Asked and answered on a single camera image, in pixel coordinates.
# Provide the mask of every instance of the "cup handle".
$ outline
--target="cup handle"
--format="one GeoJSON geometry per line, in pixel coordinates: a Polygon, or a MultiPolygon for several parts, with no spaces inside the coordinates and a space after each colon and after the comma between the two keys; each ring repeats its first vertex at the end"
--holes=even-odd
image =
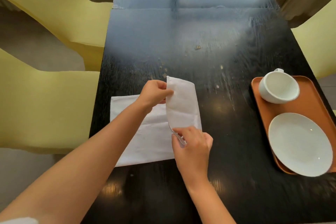
{"type": "Polygon", "coordinates": [[[281,68],[277,68],[277,69],[274,70],[274,72],[281,72],[281,73],[284,73],[285,71],[284,71],[283,69],[281,69],[281,68]]]}

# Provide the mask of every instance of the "orange tray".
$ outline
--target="orange tray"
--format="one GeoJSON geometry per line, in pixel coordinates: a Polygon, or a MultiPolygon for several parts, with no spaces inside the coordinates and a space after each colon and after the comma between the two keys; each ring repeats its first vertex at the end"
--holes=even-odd
{"type": "MultiPolygon", "coordinates": [[[[300,95],[297,99],[285,104],[272,104],[263,100],[259,93],[259,83],[262,77],[252,80],[252,91],[257,102],[262,122],[268,137],[268,128],[273,118],[281,113],[294,112],[313,120],[327,135],[333,149],[333,162],[328,173],[336,172],[336,126],[330,117],[329,112],[317,92],[313,82],[305,76],[293,76],[300,86],[300,95]]],[[[295,172],[286,167],[274,154],[274,160],[278,167],[285,173],[296,175],[295,172]]]]}

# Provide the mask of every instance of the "white cup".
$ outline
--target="white cup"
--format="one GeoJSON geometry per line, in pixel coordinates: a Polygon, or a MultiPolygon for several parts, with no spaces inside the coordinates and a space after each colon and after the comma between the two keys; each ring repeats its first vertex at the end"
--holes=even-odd
{"type": "Polygon", "coordinates": [[[259,83],[259,93],[267,102],[284,104],[300,94],[300,87],[297,81],[283,69],[277,68],[274,72],[265,75],[259,83]]]}

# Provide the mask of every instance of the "white saucer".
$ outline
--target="white saucer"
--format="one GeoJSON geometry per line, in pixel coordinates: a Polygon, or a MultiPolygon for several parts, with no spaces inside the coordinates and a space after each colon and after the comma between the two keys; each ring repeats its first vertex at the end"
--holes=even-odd
{"type": "Polygon", "coordinates": [[[333,161],[328,137],[303,115],[288,112],[276,116],[269,125],[268,138],[278,159],[297,174],[322,175],[333,161]]]}

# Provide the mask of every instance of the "forearm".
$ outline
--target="forearm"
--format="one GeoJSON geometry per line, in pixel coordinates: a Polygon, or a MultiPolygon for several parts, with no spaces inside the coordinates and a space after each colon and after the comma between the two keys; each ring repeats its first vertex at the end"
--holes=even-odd
{"type": "Polygon", "coordinates": [[[187,189],[203,224],[236,224],[209,181],[187,189]]]}
{"type": "Polygon", "coordinates": [[[137,102],[127,107],[31,184],[0,221],[32,217],[41,224],[80,223],[147,113],[137,102]]]}

